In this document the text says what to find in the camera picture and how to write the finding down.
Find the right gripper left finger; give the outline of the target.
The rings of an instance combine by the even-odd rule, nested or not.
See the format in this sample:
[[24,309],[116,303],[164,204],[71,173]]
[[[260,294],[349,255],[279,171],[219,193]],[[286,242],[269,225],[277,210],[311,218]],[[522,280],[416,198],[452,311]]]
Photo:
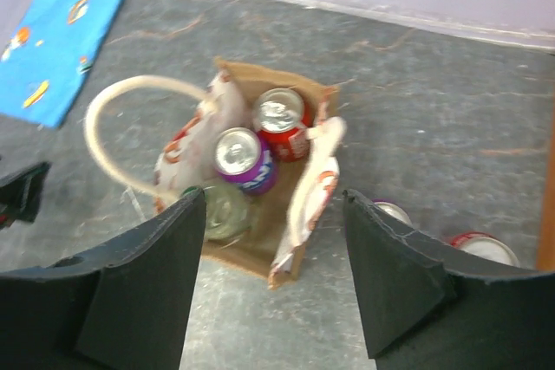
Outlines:
[[178,368],[205,225],[204,193],[190,188],[90,250],[2,273],[2,368]]

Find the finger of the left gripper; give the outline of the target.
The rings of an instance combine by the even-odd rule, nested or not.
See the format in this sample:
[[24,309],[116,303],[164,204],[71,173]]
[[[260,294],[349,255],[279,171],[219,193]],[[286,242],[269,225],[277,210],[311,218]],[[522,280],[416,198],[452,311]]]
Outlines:
[[35,222],[50,167],[49,162],[43,161],[1,178],[2,228],[8,228],[16,221]]

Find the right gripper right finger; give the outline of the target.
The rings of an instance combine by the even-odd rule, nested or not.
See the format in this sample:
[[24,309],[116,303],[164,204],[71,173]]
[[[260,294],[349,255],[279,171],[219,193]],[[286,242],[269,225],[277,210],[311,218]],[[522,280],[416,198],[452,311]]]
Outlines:
[[343,194],[368,356],[380,369],[551,369],[554,276],[471,255]]

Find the red coke can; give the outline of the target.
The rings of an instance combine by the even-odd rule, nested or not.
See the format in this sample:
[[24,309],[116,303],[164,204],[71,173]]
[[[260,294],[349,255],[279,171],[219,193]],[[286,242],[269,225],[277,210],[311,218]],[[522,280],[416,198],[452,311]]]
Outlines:
[[450,240],[450,245],[458,250],[486,260],[519,267],[520,261],[515,253],[496,237],[489,234],[468,231],[461,233]]
[[310,109],[303,97],[290,88],[273,88],[257,98],[253,126],[276,159],[294,162],[309,152],[306,131],[311,126]]

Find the purple fanta can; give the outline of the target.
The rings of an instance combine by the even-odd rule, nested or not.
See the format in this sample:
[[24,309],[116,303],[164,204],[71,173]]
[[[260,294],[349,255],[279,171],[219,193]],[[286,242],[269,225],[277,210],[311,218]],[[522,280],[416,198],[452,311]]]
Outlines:
[[250,195],[268,192],[276,183],[277,166],[267,143],[252,130],[234,127],[216,140],[213,162],[227,182]]
[[373,199],[372,202],[379,209],[386,212],[391,217],[394,217],[398,221],[400,221],[404,224],[407,224],[409,226],[413,225],[409,215],[407,214],[407,212],[405,212],[399,205],[397,205],[395,203],[392,203],[390,201],[387,201],[387,200],[383,200],[383,199]]

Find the brown canvas tote bag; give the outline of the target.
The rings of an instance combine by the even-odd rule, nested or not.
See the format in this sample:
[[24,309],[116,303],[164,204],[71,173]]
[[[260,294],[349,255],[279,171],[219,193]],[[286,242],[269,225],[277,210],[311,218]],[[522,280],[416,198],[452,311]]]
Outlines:
[[[277,166],[275,185],[260,195],[245,193],[253,211],[251,228],[234,239],[205,240],[202,249],[204,256],[262,276],[271,288],[276,288],[297,278],[306,243],[337,185],[339,166],[335,152],[346,130],[345,121],[335,111],[338,89],[250,63],[217,60],[217,66],[218,73],[206,89],[155,75],[135,76],[112,84],[88,107],[85,139],[95,161],[110,177],[151,195],[156,210],[164,211],[182,197],[186,188],[211,179],[224,180],[213,162],[216,140],[222,132],[244,127],[262,138],[253,126],[253,106],[261,94],[273,88],[290,88],[299,93],[310,109],[308,154],[298,161],[283,162],[271,152]],[[122,171],[108,157],[98,135],[105,105],[136,88],[170,90],[189,95],[199,103],[193,118],[164,147],[152,183]]]

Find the orange compartment tray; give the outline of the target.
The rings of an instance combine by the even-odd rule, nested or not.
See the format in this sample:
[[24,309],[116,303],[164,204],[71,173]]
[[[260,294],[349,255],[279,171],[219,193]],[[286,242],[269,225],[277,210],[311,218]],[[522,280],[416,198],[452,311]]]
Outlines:
[[536,268],[543,271],[554,271],[554,161],[554,123],[552,123],[536,259]]

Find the clear green glass bottle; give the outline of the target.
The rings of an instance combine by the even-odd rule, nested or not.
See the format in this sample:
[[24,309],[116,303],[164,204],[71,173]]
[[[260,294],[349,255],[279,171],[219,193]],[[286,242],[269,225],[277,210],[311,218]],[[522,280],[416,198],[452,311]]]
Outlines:
[[221,179],[211,179],[202,185],[186,188],[184,197],[202,188],[206,201],[206,241],[234,239],[251,228],[253,211],[249,198],[235,185]]

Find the blue patterned cloth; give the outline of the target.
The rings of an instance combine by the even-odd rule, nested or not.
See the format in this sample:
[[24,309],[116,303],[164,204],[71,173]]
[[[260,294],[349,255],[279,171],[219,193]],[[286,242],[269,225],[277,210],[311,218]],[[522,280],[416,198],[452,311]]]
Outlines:
[[123,0],[33,0],[1,56],[1,112],[56,128]]

